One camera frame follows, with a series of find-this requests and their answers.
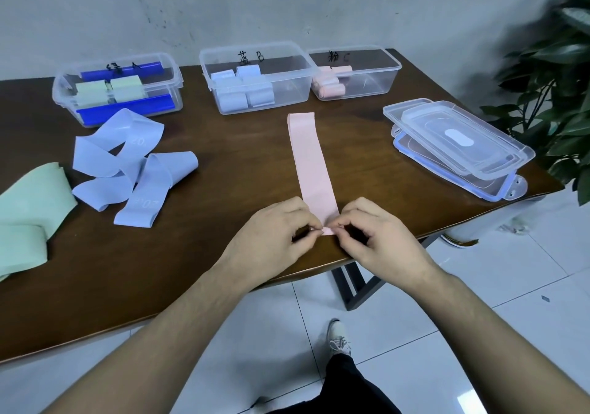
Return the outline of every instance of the forearm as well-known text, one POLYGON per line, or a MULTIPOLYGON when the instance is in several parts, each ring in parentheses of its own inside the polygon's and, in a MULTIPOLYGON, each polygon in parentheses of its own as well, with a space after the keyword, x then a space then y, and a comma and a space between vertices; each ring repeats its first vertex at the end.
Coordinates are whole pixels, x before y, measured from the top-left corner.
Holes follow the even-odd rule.
POLYGON ((588 412, 590 397, 459 278, 433 265, 407 290, 453 349, 489 413, 588 412))
POLYGON ((249 290, 222 264, 60 396, 47 413, 168 413, 223 321, 249 290))

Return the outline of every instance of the metal table frame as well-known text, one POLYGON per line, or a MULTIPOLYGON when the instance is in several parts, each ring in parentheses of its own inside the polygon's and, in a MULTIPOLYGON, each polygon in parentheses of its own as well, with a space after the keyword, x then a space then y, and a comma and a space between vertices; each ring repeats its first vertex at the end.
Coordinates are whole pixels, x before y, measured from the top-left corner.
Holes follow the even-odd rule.
MULTIPOLYGON (((422 246, 424 246, 424 248, 427 248, 441 235, 442 232, 437 232, 428 237, 420 239, 419 242, 422 244, 422 246)), ((338 285, 340 296, 342 296, 344 305, 348 311, 360 307, 360 305, 363 304, 368 298, 373 296, 375 291, 379 290, 384 284, 386 284, 384 280, 379 279, 377 276, 373 276, 369 282, 365 282, 365 279, 363 278, 356 262, 354 261, 340 268, 333 269, 332 275, 336 280, 336 285, 338 285), (344 275, 344 270, 346 270, 350 282, 352 283, 353 289, 355 291, 354 294, 350 288, 346 276, 344 275)))

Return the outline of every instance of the black pants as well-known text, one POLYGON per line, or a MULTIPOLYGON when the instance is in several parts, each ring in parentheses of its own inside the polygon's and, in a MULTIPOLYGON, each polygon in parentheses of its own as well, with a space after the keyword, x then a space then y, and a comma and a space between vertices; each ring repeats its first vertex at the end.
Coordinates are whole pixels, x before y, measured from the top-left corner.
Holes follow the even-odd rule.
POLYGON ((334 355, 326 366, 326 381, 313 400, 273 411, 274 414, 312 412, 401 414, 381 389, 365 380, 348 355, 334 355))

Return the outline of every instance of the white wall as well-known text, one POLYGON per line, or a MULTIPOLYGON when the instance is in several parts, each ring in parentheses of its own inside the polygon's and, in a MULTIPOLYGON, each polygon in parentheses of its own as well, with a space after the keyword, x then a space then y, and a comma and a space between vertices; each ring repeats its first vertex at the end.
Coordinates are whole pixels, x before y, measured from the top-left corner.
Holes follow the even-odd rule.
POLYGON ((291 39, 303 48, 394 47, 436 82, 482 104, 512 30, 548 0, 0 0, 0 79, 53 75, 70 61, 291 39))

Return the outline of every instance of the wooden table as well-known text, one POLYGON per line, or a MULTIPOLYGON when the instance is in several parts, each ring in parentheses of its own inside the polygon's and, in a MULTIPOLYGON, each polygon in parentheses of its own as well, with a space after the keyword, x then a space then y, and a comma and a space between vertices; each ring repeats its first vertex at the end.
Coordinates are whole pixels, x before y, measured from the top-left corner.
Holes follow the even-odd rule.
MULTIPOLYGON (((392 90, 381 96, 307 102, 222 116, 201 67, 184 67, 184 108, 165 124, 155 152, 192 150, 199 168, 178 183, 151 229, 113 224, 80 203, 48 242, 49 261, 0 283, 0 361, 127 326, 173 302, 223 252, 260 208, 300 195, 287 132, 289 112, 316 113, 338 206, 365 196, 424 238, 507 204, 489 203, 438 178, 392 146, 382 107, 427 97, 455 101, 401 55, 392 90)), ((0 82, 0 192, 41 164, 59 162, 72 187, 88 179, 71 169, 74 137, 88 135, 51 99, 51 78, 0 82)), ((537 164, 519 172, 527 196, 562 188, 537 164)), ((324 236, 270 283, 312 276, 350 261, 324 236)))

